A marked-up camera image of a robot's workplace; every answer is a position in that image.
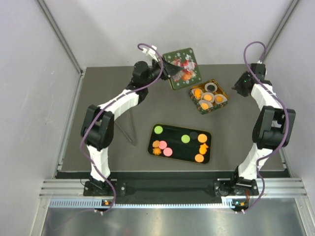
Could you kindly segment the green christmas cookie tin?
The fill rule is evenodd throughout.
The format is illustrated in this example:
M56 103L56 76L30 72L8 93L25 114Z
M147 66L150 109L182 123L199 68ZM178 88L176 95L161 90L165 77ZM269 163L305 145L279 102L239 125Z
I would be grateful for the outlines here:
M218 110L229 102L228 95L214 79L191 87L189 96L202 115Z

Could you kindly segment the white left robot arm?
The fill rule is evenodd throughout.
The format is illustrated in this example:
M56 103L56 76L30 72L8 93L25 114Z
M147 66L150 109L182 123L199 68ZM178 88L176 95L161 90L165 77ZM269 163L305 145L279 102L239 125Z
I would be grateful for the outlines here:
M183 70L181 65L167 62L156 47L145 43L138 49L152 58L152 65L145 61L135 63L132 78L127 87L116 97L101 105L90 105L81 128L82 141L86 146L86 157L91 163L90 185L101 195L114 189L108 179L111 172L108 165L108 148L114 137L115 120L126 111L139 105L147 96L148 88L159 79L168 80Z

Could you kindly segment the metal tongs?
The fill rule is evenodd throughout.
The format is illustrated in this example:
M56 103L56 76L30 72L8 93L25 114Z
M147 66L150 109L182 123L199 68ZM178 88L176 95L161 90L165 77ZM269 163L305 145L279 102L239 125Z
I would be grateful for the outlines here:
M115 121L115 125L133 146L137 145L134 116L132 110L125 112Z

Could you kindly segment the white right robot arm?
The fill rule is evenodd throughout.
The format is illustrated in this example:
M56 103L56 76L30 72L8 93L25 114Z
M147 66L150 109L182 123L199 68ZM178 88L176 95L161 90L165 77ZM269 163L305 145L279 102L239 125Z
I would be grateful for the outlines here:
M257 194L257 178L267 159L287 146L296 112L288 109L273 91L272 83L265 79L266 66L261 61L248 65L248 70L235 83L233 89L243 97L251 96L260 110L252 131L252 148L245 160L236 167L230 180L214 181L217 196Z

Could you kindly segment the gold tin lid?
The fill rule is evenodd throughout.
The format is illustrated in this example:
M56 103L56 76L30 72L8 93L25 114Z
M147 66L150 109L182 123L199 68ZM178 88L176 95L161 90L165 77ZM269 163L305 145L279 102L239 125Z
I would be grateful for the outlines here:
M170 85L173 90L183 89L201 82L201 73L192 48L185 48L164 53L163 59L181 69L170 76Z

